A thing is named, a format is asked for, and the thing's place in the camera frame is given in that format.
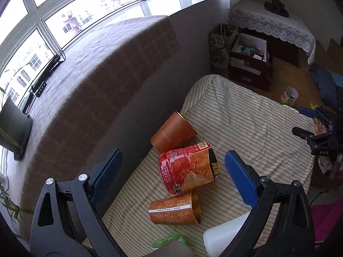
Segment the pink sleeve forearm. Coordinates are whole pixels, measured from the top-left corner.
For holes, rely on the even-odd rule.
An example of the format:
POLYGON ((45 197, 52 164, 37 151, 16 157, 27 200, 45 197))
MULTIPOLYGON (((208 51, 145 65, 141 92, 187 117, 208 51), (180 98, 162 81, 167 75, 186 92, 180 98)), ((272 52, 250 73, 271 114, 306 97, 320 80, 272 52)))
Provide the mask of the pink sleeve forearm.
POLYGON ((334 179, 313 173, 307 193, 314 225, 315 248, 319 249, 342 216, 342 171, 334 179))

